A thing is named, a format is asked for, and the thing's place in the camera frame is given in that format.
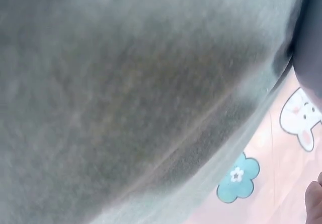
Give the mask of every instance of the cartoon bunny print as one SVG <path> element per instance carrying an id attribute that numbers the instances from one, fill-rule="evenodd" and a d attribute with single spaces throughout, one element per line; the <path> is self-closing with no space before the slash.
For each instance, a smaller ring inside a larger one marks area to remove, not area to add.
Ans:
<path id="1" fill-rule="evenodd" d="M 312 128 L 321 121 L 322 114 L 301 88 L 290 96 L 280 115 L 282 129 L 287 133 L 297 135 L 300 145 L 307 152 L 314 148 Z"/>

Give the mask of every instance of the blue flower print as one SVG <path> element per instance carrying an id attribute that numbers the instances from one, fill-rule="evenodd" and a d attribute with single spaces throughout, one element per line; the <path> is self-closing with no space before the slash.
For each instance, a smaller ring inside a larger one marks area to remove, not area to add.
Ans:
<path id="1" fill-rule="evenodd" d="M 254 190 L 253 179 L 258 176 L 259 172 L 258 161 L 246 158 L 242 153 L 218 185 L 218 198 L 225 203 L 232 203 L 237 198 L 249 197 Z"/>

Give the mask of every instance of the pink patterned fabric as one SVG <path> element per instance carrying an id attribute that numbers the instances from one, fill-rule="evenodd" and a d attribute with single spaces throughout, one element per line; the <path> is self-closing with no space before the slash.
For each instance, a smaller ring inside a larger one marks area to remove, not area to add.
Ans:
<path id="1" fill-rule="evenodd" d="M 321 120 L 292 71 L 244 150 L 259 166 L 252 185 L 256 164 L 237 161 L 185 224 L 305 223 L 305 190 L 322 171 Z"/>

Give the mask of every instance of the white flower center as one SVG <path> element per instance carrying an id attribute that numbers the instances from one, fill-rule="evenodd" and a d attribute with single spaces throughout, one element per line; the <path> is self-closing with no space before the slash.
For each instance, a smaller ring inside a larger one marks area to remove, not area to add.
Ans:
<path id="1" fill-rule="evenodd" d="M 230 175 L 231 175 L 231 182 L 240 182 L 243 179 L 243 174 L 244 171 L 240 169 L 240 167 L 236 167 L 235 170 L 231 171 Z"/>

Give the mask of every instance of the gray sweater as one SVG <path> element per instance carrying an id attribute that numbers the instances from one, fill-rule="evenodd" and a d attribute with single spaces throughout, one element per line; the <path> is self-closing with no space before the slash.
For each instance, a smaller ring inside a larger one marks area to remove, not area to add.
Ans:
<path id="1" fill-rule="evenodd" d="M 274 99 L 295 3 L 0 0 L 0 223 L 183 222 Z"/>

